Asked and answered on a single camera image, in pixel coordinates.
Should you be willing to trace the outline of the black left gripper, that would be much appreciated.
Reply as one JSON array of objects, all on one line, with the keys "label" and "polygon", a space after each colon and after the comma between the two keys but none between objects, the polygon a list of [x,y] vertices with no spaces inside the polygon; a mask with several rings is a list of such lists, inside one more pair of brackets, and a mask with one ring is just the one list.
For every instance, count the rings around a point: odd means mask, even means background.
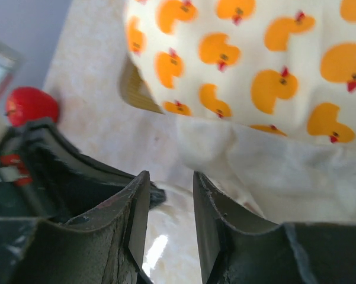
[{"label": "black left gripper", "polygon": [[48,119],[0,127],[0,218],[105,221],[134,204],[146,217],[166,193],[154,183],[130,192],[134,180],[81,153]]}]

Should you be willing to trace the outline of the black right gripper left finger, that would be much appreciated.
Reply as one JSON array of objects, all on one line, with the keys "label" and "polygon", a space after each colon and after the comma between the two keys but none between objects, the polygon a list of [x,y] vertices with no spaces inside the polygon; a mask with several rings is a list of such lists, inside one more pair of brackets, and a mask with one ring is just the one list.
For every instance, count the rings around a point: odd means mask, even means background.
[{"label": "black right gripper left finger", "polygon": [[142,269],[150,177],[66,224],[0,217],[0,283],[149,283]]}]

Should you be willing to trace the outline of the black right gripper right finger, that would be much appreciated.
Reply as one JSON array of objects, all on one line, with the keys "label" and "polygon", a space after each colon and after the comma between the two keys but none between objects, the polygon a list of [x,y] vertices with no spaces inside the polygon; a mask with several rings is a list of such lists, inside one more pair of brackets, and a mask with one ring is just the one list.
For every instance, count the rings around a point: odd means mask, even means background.
[{"label": "black right gripper right finger", "polygon": [[356,283],[356,224],[275,224],[193,176],[203,283]]}]

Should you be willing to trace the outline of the wooden pet bed frame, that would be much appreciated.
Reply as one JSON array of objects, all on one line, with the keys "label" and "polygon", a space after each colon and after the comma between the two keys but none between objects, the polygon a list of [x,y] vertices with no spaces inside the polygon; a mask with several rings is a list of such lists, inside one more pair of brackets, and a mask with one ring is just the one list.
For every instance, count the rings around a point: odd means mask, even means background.
[{"label": "wooden pet bed frame", "polygon": [[152,99],[146,84],[139,75],[137,67],[126,57],[118,80],[121,98],[128,105],[145,111],[162,114],[163,111]]}]

